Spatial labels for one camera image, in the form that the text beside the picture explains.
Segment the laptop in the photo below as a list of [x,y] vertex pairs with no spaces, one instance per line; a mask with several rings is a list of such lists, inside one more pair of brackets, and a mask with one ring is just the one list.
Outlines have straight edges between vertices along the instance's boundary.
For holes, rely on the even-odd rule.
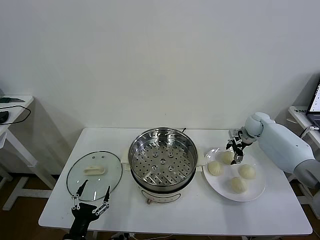
[[320,128],[320,80],[316,86],[315,93],[312,97],[308,110],[306,111],[306,117],[312,124]]

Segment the white plate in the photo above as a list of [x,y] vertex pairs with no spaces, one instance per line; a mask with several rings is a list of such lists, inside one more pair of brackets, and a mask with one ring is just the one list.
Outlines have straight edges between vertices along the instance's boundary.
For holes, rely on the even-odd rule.
[[[266,176],[263,168],[249,153],[244,154],[241,163],[226,165],[219,158],[221,152],[224,151],[224,148],[217,147],[206,155],[207,165],[203,166],[203,173],[210,186],[220,195],[237,202],[248,202],[260,197],[266,188]],[[218,161],[223,165],[223,175],[211,175],[211,173],[208,171],[208,163],[212,161]],[[244,164],[251,165],[255,168],[256,178],[252,180],[243,178],[247,183],[248,190],[243,193],[235,193],[231,188],[231,179],[234,177],[240,177],[238,168]]]

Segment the steamed bun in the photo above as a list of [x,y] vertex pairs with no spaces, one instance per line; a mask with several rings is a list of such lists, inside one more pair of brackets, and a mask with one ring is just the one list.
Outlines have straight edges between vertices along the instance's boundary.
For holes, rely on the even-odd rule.
[[208,171],[213,176],[220,176],[224,174],[224,166],[218,161],[212,161],[208,163]]
[[220,159],[226,165],[230,165],[234,160],[234,153],[232,151],[224,151],[220,154]]
[[246,181],[238,176],[231,179],[231,187],[232,187],[232,190],[238,194],[242,194],[248,190],[248,185]]
[[244,179],[255,179],[256,178],[256,170],[253,166],[248,164],[244,164],[238,168],[238,173]]

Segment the laptop screen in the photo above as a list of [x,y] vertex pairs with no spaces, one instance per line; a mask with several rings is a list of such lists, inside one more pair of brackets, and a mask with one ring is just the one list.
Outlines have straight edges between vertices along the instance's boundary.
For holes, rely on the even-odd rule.
[[316,86],[315,93],[312,97],[307,114],[320,113],[320,90],[319,90],[319,88],[320,88],[320,81],[318,82],[318,85]]

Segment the wooden floor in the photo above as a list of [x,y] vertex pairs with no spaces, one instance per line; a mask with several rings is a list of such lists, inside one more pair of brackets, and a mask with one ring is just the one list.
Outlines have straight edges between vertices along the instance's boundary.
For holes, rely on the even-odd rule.
[[[66,234],[63,230],[41,227],[38,225],[38,219],[46,205],[47,199],[19,197],[10,211],[3,211],[2,206],[5,204],[12,190],[15,188],[20,177],[16,176],[12,182],[7,182],[0,189],[0,239],[1,240],[61,240]],[[29,178],[25,188],[29,189],[48,189],[46,185],[37,177]],[[295,183],[292,188],[298,196],[301,192]],[[308,206],[303,206],[313,229],[320,233],[320,220],[316,219]],[[100,232],[99,240],[109,240],[113,235],[112,232]],[[139,240],[158,237],[159,235],[137,234],[135,237]],[[162,240],[240,240],[237,236],[185,236],[173,235]],[[320,240],[313,232],[308,236],[285,236],[282,240]]]

